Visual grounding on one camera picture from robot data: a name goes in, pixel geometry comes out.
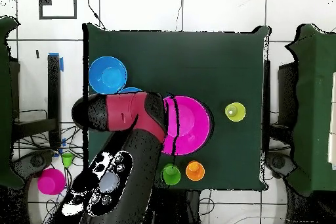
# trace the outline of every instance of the blue bowl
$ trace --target blue bowl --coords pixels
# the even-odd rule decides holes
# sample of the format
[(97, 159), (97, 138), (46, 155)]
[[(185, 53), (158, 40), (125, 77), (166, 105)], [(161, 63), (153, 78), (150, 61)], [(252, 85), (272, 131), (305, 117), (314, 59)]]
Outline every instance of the blue bowl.
[(136, 93), (136, 92), (142, 92), (142, 90), (134, 87), (128, 87), (122, 89), (119, 93)]
[(100, 57), (94, 60), (89, 69), (89, 83), (100, 94), (117, 93), (124, 88), (126, 80), (126, 67), (114, 57)]

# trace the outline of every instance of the black stand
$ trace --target black stand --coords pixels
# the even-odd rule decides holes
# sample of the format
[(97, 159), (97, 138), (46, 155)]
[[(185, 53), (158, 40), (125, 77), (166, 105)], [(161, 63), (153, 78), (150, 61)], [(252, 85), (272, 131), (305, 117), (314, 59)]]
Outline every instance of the black stand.
[[(19, 79), (20, 64), (17, 59), (10, 61), (12, 81), (13, 117), (19, 113)], [(15, 122), (12, 127), (13, 141), (38, 133), (49, 132), (50, 147), (58, 150), (61, 144), (60, 133), (60, 66), (58, 56), (48, 56), (48, 118), (32, 122)]]

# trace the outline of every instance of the plate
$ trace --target plate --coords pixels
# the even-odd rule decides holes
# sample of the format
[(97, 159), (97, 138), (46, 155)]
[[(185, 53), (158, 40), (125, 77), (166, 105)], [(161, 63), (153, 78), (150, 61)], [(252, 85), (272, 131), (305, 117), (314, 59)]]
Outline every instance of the plate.
[[(178, 106), (179, 134), (176, 139), (175, 155), (181, 156), (195, 152), (206, 142), (211, 129), (208, 112), (196, 99), (175, 96)], [(165, 109), (168, 107), (168, 134), (163, 142), (164, 154), (173, 153), (173, 142), (177, 136), (177, 116), (174, 100), (164, 98)]]

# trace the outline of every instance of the green cup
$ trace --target green cup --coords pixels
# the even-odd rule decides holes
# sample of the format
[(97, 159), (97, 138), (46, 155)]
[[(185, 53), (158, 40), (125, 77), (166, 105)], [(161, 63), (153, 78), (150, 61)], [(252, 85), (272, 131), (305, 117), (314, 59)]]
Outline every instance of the green cup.
[(180, 170), (173, 164), (166, 164), (161, 172), (161, 179), (167, 185), (176, 185), (181, 179)]
[(63, 166), (65, 168), (69, 168), (69, 166), (72, 164), (72, 160), (74, 159), (74, 155), (71, 152), (65, 152), (64, 154), (61, 154)]

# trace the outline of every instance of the white tiled floor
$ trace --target white tiled floor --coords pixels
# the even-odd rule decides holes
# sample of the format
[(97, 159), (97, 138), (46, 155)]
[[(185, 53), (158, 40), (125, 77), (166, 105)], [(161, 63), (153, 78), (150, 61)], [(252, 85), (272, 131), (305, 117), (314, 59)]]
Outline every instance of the white tiled floor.
[[(311, 22), (325, 31), (336, 27), (336, 0), (183, 0), (183, 8), (179, 11), (180, 4), (181, 0), (90, 0), (90, 6), (100, 15), (108, 30), (251, 32), (257, 26), (270, 26), (273, 112), (278, 111), (278, 66), (293, 61), (284, 46), (293, 41), (297, 26)], [(52, 0), (52, 6), (44, 6), (43, 12), (44, 15), (72, 15), (72, 5), (73, 0)], [(12, 31), (8, 44), (11, 55), (18, 56), (21, 63), (21, 110), (47, 107), (47, 55), (59, 53), (64, 58), (64, 71), (61, 72), (62, 121), (71, 122), (71, 107), (81, 97), (83, 85), (83, 43), (76, 40), (83, 39), (82, 23), (99, 25), (99, 21), (88, 7), (87, 0), (77, 0), (75, 20), (40, 20), (38, 0), (0, 0), (0, 16), (16, 18), (16, 13), (20, 23), (18, 43), (16, 31)], [(39, 58), (36, 58), (36, 50), (39, 50)], [(43, 113), (27, 116), (28, 119), (43, 118)], [(276, 120), (277, 115), (271, 114), (271, 122)], [(71, 124), (62, 124), (62, 128), (67, 126)], [(67, 135), (71, 134), (65, 132), (63, 138), (69, 137)], [(81, 146), (81, 133), (73, 143)], [(270, 146), (281, 146), (281, 143), (270, 141)], [(76, 159), (75, 163), (81, 164), (82, 161)], [(62, 169), (60, 158), (54, 158), (53, 164)], [(74, 175), (80, 170), (80, 167), (70, 167)], [(269, 188), (264, 192), (212, 191), (211, 199), (215, 206), (209, 215), (201, 216), (203, 224), (284, 223), (287, 202), (284, 182), (272, 179), (267, 169), (265, 179)], [(209, 191), (203, 191), (201, 197), (209, 197)], [(46, 202), (50, 197), (38, 193), (36, 180), (31, 184), (29, 199), (31, 222), (41, 224), (47, 211), (45, 203), (36, 202)], [(207, 208), (207, 204), (200, 204), (200, 213), (206, 212)], [(260, 216), (271, 218), (260, 219)]]

